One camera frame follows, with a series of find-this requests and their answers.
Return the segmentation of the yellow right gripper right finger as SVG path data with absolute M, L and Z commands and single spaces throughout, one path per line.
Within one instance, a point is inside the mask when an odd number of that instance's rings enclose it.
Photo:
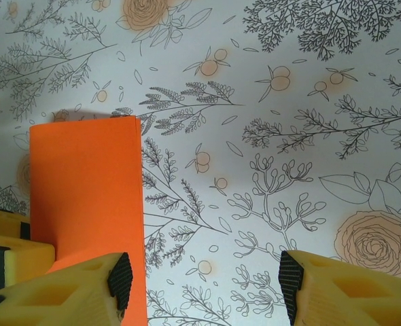
M 401 325 L 401 278 L 305 251 L 282 251 L 291 325 Z

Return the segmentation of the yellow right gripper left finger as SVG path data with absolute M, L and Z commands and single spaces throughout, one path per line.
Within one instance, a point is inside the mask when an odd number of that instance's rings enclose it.
M 0 325 L 121 325 L 128 253 L 110 253 L 0 290 Z

